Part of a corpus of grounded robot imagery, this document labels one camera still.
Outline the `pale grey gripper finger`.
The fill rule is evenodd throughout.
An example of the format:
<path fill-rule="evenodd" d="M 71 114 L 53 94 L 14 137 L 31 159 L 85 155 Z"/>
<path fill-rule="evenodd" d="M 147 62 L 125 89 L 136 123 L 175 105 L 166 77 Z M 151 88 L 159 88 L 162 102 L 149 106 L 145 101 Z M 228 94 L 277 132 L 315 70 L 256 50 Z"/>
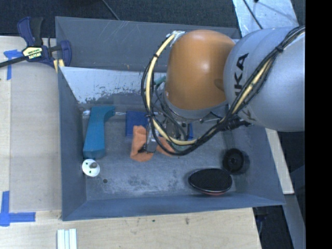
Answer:
<path fill-rule="evenodd" d="M 138 150 L 138 153 L 154 153 L 157 149 L 158 143 L 156 141 L 148 141 Z"/>

